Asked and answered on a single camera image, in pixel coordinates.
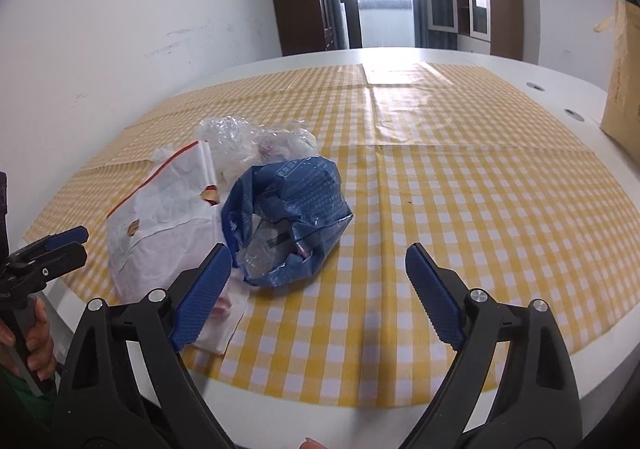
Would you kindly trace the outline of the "person's left hand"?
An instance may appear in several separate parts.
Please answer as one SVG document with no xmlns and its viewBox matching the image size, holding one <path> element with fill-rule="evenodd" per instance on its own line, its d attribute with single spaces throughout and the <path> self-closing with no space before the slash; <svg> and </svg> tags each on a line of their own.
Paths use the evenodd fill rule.
<svg viewBox="0 0 640 449">
<path fill-rule="evenodd" d="M 40 381 L 45 381 L 53 377 L 56 360 L 53 354 L 54 342 L 50 332 L 47 309 L 39 297 L 35 298 L 34 313 L 35 323 L 25 334 L 25 342 L 29 350 L 27 365 L 37 374 Z M 8 348 L 15 344 L 15 336 L 4 322 L 1 322 L 0 329 L 1 368 L 19 377 L 21 375 L 20 369 L 17 368 L 8 351 Z"/>
</svg>

